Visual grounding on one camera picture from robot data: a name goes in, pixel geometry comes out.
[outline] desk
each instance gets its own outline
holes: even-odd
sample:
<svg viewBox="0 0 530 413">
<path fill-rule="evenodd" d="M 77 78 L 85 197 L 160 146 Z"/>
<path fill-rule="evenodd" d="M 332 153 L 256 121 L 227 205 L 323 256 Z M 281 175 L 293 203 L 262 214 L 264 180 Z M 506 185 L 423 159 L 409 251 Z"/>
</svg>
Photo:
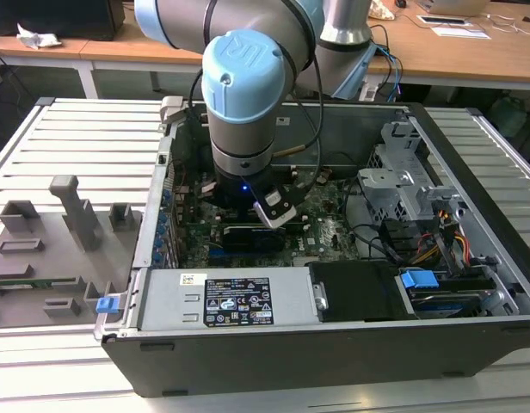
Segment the desk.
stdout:
<svg viewBox="0 0 530 413">
<path fill-rule="evenodd" d="M 469 28 L 483 28 L 491 40 L 440 37 L 409 20 L 427 26 L 416 18 L 426 13 L 414 2 L 409 1 L 407 9 L 394 11 L 398 15 L 395 21 L 371 20 L 368 24 L 382 24 L 387 29 L 391 52 L 404 65 L 403 83 L 530 90 L 530 35 L 504 33 L 493 28 L 486 17 L 478 16 L 470 19 L 474 27 Z M 519 28 L 530 32 L 530 23 L 521 21 L 525 15 L 530 17 L 530 5 L 490 3 L 485 13 L 515 18 Z M 378 43 L 385 43 L 380 28 L 373 33 Z M 382 60 L 374 58 L 370 64 L 369 83 L 378 84 L 385 76 L 387 64 Z"/>
<path fill-rule="evenodd" d="M 394 11 L 424 26 L 416 19 L 416 14 L 424 12 L 413 2 L 409 1 L 407 9 Z M 530 31 L 530 23 L 521 22 L 524 15 L 530 17 L 530 6 L 490 3 L 486 11 L 514 17 L 519 27 Z M 369 24 L 386 27 L 391 51 L 403 61 L 405 83 L 530 90 L 530 36 L 495 30 L 481 16 L 472 18 L 471 22 L 481 24 L 492 40 L 441 38 L 401 16 L 392 22 L 370 20 Z M 373 31 L 376 40 L 383 42 L 381 30 Z M 195 73 L 201 65 L 199 54 L 147 39 L 128 9 L 124 26 L 114 41 L 66 39 L 63 42 L 62 47 L 35 51 L 16 38 L 0 37 L 0 55 L 10 65 L 76 69 L 88 98 L 99 96 L 93 76 L 96 69 Z M 381 83 L 387 70 L 383 58 L 374 58 L 367 75 L 367 88 L 373 89 Z"/>
</svg>

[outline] power supply label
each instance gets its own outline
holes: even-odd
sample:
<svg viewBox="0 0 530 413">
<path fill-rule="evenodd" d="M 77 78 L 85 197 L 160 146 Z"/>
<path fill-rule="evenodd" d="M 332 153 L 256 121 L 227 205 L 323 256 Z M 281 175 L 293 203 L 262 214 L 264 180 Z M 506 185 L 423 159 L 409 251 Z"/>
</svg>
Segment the power supply label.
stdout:
<svg viewBox="0 0 530 413">
<path fill-rule="evenodd" d="M 206 280 L 204 324 L 207 327 L 273 323 L 268 278 Z"/>
</svg>

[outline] robotic arm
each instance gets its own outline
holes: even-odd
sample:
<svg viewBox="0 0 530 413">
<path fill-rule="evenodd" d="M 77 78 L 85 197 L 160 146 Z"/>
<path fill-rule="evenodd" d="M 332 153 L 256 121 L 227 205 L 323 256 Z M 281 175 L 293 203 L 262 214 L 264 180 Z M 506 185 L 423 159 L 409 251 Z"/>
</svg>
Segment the robotic arm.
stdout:
<svg viewBox="0 0 530 413">
<path fill-rule="evenodd" d="M 296 215 L 306 191 L 275 183 L 270 169 L 276 114 L 296 82 L 356 94 L 375 52 L 367 14 L 372 0 L 136 0 L 146 36 L 203 53 L 216 190 L 239 210 L 253 204 L 276 228 Z"/>
</svg>

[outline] aluminum extrusion table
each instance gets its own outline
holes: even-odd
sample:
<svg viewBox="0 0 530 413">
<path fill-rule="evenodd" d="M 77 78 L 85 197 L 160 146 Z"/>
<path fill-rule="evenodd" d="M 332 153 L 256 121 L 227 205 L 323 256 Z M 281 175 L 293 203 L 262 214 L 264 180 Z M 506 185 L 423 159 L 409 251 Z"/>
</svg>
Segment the aluminum extrusion table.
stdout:
<svg viewBox="0 0 530 413">
<path fill-rule="evenodd" d="M 80 196 L 95 209 L 121 200 L 144 211 L 161 136 L 159 107 L 77 99 L 36 106 L 0 154 L 0 211 L 12 199 L 30 199 L 41 212 L 60 210 L 46 190 L 54 174 L 78 175 Z M 429 112 L 530 245 L 530 168 L 484 118 L 464 109 Z M 443 179 L 441 167 L 435 168 Z M 530 412 L 530 349 L 466 379 L 143 399 L 92 329 L 0 331 L 0 413 Z"/>
</svg>

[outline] blue latch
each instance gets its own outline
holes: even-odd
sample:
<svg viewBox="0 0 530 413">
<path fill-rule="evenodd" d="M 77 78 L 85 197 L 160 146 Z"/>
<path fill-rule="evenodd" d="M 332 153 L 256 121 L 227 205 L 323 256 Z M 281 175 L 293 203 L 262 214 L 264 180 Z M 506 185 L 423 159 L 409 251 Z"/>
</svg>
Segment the blue latch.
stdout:
<svg viewBox="0 0 530 413">
<path fill-rule="evenodd" d="M 433 271 L 428 269 L 409 269 L 401 274 L 405 288 L 437 288 L 439 281 Z"/>
<path fill-rule="evenodd" d="M 100 297 L 96 302 L 97 314 L 117 314 L 120 312 L 120 297 Z"/>
</svg>

